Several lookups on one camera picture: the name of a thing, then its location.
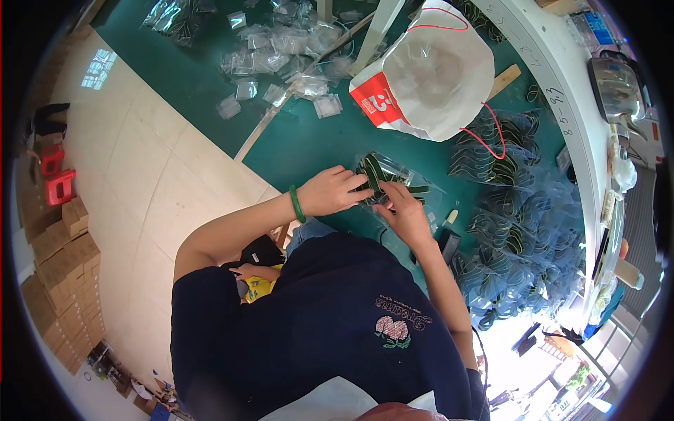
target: green jade bangle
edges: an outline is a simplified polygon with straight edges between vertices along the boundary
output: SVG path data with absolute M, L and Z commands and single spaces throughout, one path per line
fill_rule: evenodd
M 304 212 L 302 212 L 302 208 L 299 206 L 299 200 L 297 200 L 297 190 L 295 190 L 294 185 L 290 186 L 290 198 L 293 200 L 293 208 L 295 209 L 297 220 L 304 224 L 307 221 L 307 218 L 304 216 Z

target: red text on bag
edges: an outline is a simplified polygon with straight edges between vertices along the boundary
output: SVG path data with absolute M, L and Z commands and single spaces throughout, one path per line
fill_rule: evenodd
M 370 77 L 350 93 L 375 126 L 379 127 L 382 123 L 393 123 L 401 119 L 409 125 L 398 108 L 398 103 L 382 71 Z

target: navy t-shirt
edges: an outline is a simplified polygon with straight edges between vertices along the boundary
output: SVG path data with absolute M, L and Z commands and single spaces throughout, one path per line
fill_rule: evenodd
M 175 385 L 197 420 L 257 420 L 337 376 L 378 403 L 433 390 L 446 417 L 489 419 L 479 373 L 411 273 L 367 238 L 307 240 L 252 304 L 227 269 L 189 273 L 171 327 Z

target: window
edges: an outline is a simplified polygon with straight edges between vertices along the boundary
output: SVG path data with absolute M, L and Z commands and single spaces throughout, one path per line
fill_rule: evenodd
M 87 69 L 86 75 L 82 80 L 82 87 L 99 90 L 108 77 L 108 73 L 113 67 L 116 58 L 117 53 L 102 49 L 96 51 L 94 58 L 89 64 L 89 69 Z

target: kettle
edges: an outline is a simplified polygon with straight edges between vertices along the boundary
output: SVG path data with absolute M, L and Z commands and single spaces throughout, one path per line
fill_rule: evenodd
M 637 63 L 623 53 L 604 50 L 588 61 L 592 91 L 601 116 L 620 132 L 648 140 L 636 122 L 646 117 L 646 92 L 638 75 Z

